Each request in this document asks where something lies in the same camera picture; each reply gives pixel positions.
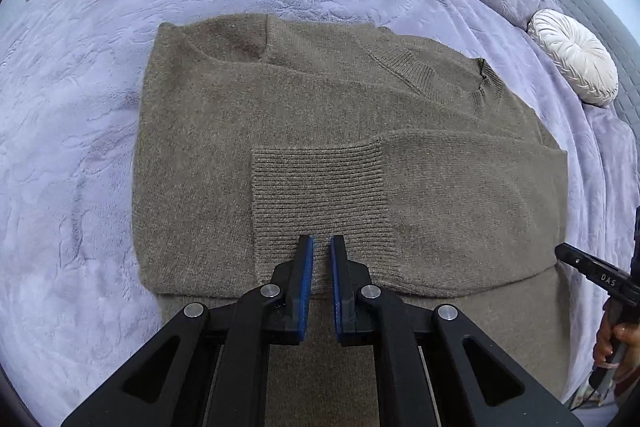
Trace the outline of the person right hand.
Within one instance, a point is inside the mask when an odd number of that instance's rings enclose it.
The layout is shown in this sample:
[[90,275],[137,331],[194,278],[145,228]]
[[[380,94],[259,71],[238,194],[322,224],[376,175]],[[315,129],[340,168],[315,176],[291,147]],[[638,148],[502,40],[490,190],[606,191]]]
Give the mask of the person right hand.
[[614,376],[614,395],[618,401],[622,401],[639,381],[639,325],[627,323],[613,325],[610,319],[610,304],[611,300],[608,299],[603,306],[603,317],[593,348],[593,360],[597,366],[600,366],[609,355],[612,355],[613,338],[626,343],[625,358],[617,366]]

